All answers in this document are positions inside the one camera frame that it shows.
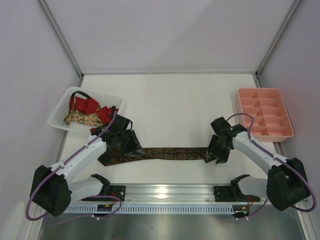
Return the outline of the dark brown patterned tie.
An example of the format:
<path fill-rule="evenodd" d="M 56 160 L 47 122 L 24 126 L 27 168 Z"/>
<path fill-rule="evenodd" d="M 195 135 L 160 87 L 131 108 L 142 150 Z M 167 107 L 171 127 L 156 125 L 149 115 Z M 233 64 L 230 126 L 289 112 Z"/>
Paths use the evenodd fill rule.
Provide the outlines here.
<path fill-rule="evenodd" d="M 203 160 L 207 147 L 154 147 L 143 148 L 144 155 L 138 157 L 126 156 L 125 152 L 117 147 L 108 153 L 112 157 L 109 165 L 113 166 L 143 160 L 169 160 L 169 161 L 191 161 Z"/>

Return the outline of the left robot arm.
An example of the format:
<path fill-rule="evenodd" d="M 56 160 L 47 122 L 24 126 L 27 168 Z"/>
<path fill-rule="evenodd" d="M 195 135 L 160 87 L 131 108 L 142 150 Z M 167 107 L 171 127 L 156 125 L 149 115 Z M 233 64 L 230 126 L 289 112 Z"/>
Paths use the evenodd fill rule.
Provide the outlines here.
<path fill-rule="evenodd" d="M 32 203 L 54 217 L 61 215 L 72 202 L 86 198 L 98 198 L 107 179 L 94 174 L 85 180 L 75 182 L 74 178 L 92 161 L 109 163 L 115 158 L 109 152 L 116 150 L 125 157 L 140 157 L 144 150 L 134 130 L 129 129 L 132 121 L 126 117 L 111 114 L 110 122 L 94 128 L 83 145 L 66 159 L 50 167 L 39 166 L 33 176 L 30 197 L 25 215 L 31 217 L 29 209 Z"/>

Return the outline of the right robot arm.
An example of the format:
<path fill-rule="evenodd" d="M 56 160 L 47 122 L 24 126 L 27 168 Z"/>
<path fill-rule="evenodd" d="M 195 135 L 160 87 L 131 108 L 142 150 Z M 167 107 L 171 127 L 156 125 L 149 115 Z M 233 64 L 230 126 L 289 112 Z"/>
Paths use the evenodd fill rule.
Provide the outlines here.
<path fill-rule="evenodd" d="M 294 208 L 296 204 L 312 198 L 312 206 L 304 209 L 311 212 L 317 206 L 316 195 L 309 185 L 306 171 L 298 158 L 288 159 L 278 153 L 272 153 L 252 135 L 253 125 L 245 128 L 241 124 L 230 125 L 224 117 L 211 122 L 214 135 L 211 137 L 204 160 L 226 163 L 230 152 L 237 150 L 253 161 L 267 176 L 266 179 L 250 175 L 240 177 L 236 185 L 244 195 L 255 195 L 268 201 L 279 211 Z"/>

